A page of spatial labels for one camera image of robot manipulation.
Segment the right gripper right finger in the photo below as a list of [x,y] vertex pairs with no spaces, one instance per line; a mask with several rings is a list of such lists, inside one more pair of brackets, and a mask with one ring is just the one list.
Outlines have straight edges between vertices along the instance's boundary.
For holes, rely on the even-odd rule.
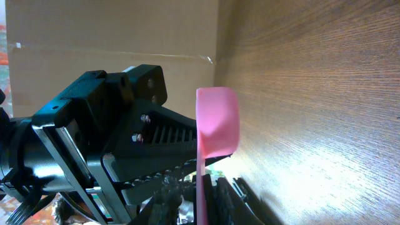
[[275,219],[257,201],[243,200],[228,180],[220,177],[216,186],[216,209],[220,225],[273,225]]

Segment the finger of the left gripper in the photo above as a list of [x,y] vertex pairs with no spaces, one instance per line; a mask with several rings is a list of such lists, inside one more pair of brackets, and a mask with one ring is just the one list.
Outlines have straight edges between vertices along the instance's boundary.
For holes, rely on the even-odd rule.
[[141,209],[130,222],[135,225],[147,224],[171,224],[177,225],[180,220],[180,210],[188,209],[195,214],[196,182],[186,181],[185,176],[196,169],[196,160],[191,159],[176,167],[146,176],[143,179],[135,179],[131,183],[135,191],[129,200],[143,202],[141,197],[148,198],[149,202]]

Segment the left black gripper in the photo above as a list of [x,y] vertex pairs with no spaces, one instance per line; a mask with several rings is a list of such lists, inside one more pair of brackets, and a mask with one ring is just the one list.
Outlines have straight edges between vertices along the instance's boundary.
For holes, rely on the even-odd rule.
[[33,131],[97,222],[134,216],[114,182],[196,170],[196,121],[160,106],[166,97],[161,66],[88,71],[32,117]]

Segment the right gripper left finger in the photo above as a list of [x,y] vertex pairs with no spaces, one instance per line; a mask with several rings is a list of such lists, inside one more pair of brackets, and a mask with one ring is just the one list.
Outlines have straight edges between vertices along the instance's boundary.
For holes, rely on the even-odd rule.
[[218,225],[219,215],[214,198],[214,187],[212,185],[211,176],[205,174],[203,177],[203,187],[206,200],[207,220],[209,225]]

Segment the pink plastic measuring scoop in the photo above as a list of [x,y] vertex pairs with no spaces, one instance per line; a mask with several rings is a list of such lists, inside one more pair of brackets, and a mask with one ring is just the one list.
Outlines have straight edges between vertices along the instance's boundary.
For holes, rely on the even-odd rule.
[[196,222],[208,223],[203,175],[206,159],[227,156],[239,144],[239,107],[236,93],[228,87],[196,90]]

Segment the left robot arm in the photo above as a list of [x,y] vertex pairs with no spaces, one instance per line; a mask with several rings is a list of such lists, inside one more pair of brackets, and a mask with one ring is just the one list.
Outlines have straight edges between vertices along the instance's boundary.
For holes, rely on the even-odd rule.
[[176,224],[194,204],[196,224],[221,222],[206,166],[239,144],[236,93],[196,91],[196,118],[164,107],[160,66],[88,71],[30,117],[1,113],[1,195],[22,224],[57,195],[99,224]]

